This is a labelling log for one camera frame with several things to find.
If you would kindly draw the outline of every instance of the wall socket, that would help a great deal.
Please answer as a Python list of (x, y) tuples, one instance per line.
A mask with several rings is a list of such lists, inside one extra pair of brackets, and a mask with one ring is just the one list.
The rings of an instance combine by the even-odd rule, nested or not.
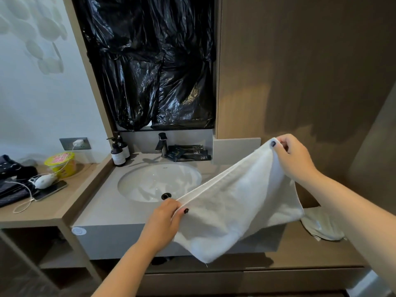
[(63, 139), (59, 139), (61, 141), (62, 147), (65, 150), (72, 150), (73, 149), (73, 143), (76, 140), (83, 140), (84, 143), (80, 147), (74, 147), (74, 150), (88, 150), (91, 149), (91, 145), (88, 142), (88, 139), (86, 137), (66, 137)]

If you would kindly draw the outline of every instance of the sink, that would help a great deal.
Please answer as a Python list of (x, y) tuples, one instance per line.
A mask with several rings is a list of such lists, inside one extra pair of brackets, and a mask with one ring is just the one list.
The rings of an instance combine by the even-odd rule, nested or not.
[(160, 202), (165, 193), (177, 199), (202, 181), (201, 173), (183, 163), (158, 163), (127, 172), (118, 182), (118, 191), (125, 198), (139, 202)]

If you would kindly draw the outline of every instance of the black drain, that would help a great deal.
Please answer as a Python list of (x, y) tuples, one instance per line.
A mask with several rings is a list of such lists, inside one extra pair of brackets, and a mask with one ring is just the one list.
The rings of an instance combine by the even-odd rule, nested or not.
[(162, 196), (161, 196), (161, 199), (162, 199), (162, 200), (165, 200), (165, 199), (168, 199), (168, 198), (172, 198), (171, 193), (164, 193), (164, 194), (162, 194)]

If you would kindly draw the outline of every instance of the black garbage bag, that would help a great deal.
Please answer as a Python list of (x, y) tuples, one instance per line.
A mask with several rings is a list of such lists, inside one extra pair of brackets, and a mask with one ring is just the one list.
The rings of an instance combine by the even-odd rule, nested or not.
[(118, 125), (213, 126), (213, 0), (73, 1)]

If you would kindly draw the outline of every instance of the yellow cup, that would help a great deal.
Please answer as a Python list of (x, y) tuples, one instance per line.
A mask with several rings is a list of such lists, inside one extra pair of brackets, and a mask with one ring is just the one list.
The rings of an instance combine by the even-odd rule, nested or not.
[(47, 158), (44, 162), (59, 178), (66, 178), (76, 173), (76, 161), (73, 152), (62, 152)]

